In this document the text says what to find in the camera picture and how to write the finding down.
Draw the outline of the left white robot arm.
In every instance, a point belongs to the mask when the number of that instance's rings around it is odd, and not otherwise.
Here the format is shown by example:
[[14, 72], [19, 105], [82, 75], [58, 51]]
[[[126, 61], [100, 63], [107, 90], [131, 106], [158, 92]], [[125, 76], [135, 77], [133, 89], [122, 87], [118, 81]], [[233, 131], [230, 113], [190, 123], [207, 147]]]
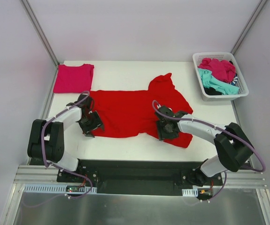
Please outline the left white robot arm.
[[83, 179], [84, 171], [78, 167], [79, 159], [65, 150], [64, 132], [70, 126], [78, 124], [82, 134], [95, 137], [93, 131], [101, 129], [104, 124], [97, 111], [94, 111], [94, 99], [89, 91], [82, 92], [77, 101], [68, 103], [65, 108], [53, 117], [45, 120], [36, 119], [32, 123], [28, 157], [40, 159], [46, 167], [67, 170], [67, 176], [73, 182]]

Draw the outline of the red t shirt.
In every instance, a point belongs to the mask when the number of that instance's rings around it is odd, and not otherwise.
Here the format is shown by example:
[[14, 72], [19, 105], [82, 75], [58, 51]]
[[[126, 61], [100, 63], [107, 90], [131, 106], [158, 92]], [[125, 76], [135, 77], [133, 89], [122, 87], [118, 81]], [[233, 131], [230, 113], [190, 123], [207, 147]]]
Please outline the red t shirt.
[[152, 108], [152, 101], [171, 108], [174, 112], [184, 111], [192, 114], [193, 109], [176, 90], [171, 79], [172, 74], [154, 78], [147, 90], [122, 91], [98, 90], [91, 91], [94, 110], [104, 124], [104, 129], [93, 131], [95, 136], [109, 138], [128, 138], [146, 133], [158, 138], [156, 121], [158, 118]]

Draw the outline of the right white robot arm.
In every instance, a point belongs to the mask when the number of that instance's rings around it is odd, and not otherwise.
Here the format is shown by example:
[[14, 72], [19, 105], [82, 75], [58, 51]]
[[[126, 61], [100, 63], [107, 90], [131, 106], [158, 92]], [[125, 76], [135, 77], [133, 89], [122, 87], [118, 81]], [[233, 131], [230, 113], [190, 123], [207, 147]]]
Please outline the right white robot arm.
[[215, 146], [217, 155], [206, 159], [186, 175], [186, 180], [191, 185], [202, 187], [219, 173], [237, 172], [253, 154], [252, 144], [236, 123], [215, 125], [194, 118], [184, 111], [174, 113], [164, 105], [155, 109], [155, 115], [158, 118], [156, 124], [160, 141], [176, 139], [180, 137], [180, 133], [184, 133], [197, 136]]

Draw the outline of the white plastic basket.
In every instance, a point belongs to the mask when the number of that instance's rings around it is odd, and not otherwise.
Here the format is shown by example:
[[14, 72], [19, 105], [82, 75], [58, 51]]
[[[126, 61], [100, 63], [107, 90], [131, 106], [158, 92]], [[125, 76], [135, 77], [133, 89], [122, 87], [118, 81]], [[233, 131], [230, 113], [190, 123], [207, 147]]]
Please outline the white plastic basket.
[[[204, 58], [210, 58], [210, 59], [218, 59], [219, 61], [221, 60], [227, 60], [229, 61], [231, 64], [233, 64], [236, 68], [236, 73], [238, 75], [238, 82], [236, 83], [236, 86], [239, 88], [239, 92], [237, 95], [220, 95], [220, 96], [210, 96], [207, 95], [204, 91], [202, 82], [201, 82], [201, 78], [198, 72], [198, 66], [201, 63], [201, 61]], [[197, 79], [199, 82], [199, 85], [201, 87], [201, 96], [203, 101], [232, 101], [235, 100], [239, 97], [245, 97], [249, 94], [247, 85], [245, 83], [244, 77], [240, 71], [240, 68], [233, 56], [233, 54], [229, 53], [229, 52], [201, 52], [201, 53], [195, 53], [193, 55], [193, 63], [195, 66], [195, 70], [196, 70], [196, 75], [197, 75]]]

